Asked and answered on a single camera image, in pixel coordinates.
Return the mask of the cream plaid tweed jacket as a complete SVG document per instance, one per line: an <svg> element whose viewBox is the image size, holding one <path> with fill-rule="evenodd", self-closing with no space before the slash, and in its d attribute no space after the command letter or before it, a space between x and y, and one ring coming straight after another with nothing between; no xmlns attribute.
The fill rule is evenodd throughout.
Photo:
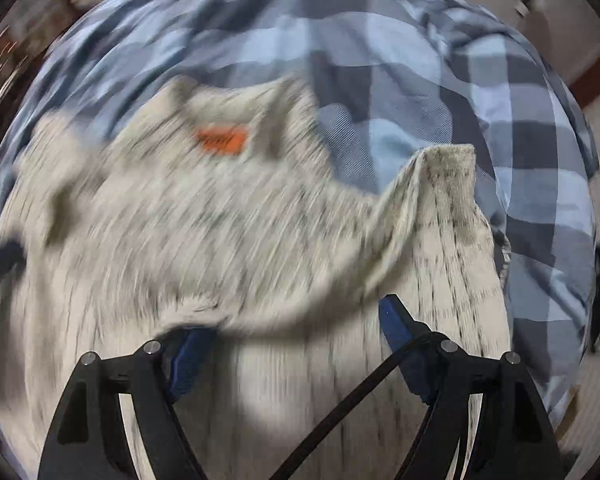
<svg viewBox="0 0 600 480"><path fill-rule="evenodd" d="M298 79L175 78L107 144L63 110L16 161L0 242L0 429L28 478L87 351L218 333L178 417L212 479L266 479L388 356L382 296L467 352L510 347L475 152L417 152L384 192L336 180Z"/></svg>

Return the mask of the dark wooden dresser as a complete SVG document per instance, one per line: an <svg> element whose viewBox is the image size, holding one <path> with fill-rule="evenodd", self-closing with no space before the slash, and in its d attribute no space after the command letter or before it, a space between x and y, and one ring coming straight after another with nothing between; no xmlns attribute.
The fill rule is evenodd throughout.
<svg viewBox="0 0 600 480"><path fill-rule="evenodd" d="M0 28L0 143L23 98L34 56L9 26Z"/></svg>

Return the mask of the blue checkered duvet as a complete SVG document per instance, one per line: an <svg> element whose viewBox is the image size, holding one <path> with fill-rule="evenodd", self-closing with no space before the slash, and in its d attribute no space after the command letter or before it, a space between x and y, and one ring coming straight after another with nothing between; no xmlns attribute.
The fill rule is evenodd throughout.
<svg viewBox="0 0 600 480"><path fill-rule="evenodd" d="M105 0L50 50L4 137L0 217L53 110L107 144L172 79L234 90L287 77L312 93L336 180L362 192L384 192L425 148L474 150L507 351L558 425L591 316L593 136L532 44L463 0Z"/></svg>

